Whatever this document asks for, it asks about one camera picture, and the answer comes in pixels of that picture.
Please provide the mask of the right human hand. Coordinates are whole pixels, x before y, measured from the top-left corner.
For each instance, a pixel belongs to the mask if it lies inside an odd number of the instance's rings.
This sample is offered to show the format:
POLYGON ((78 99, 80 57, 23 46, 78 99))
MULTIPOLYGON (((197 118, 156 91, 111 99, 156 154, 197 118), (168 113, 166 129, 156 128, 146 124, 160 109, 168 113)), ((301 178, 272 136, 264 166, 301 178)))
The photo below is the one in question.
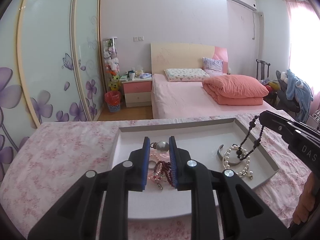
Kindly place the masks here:
POLYGON ((310 173, 306 183, 304 184, 303 192, 299 197, 298 205, 293 213, 293 222, 295 224, 305 223, 308 220, 309 213, 313 210, 315 205, 315 197, 312 194, 315 187, 315 176, 310 173))

